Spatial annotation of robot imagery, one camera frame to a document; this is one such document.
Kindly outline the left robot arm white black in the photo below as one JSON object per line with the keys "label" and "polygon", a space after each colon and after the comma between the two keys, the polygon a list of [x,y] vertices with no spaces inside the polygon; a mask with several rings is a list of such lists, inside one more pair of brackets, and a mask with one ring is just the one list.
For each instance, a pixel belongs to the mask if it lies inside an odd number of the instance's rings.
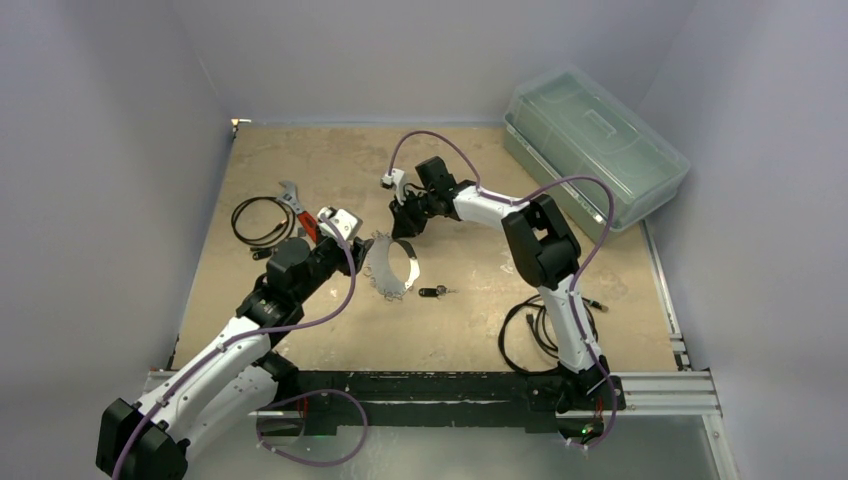
{"label": "left robot arm white black", "polygon": [[372,243],[285,240],[223,330],[163,384],[103,412],[96,466],[114,479],[181,479],[190,463],[249,412],[302,395],[298,370],[274,350],[300,327],[304,303],[335,273],[354,278]]}

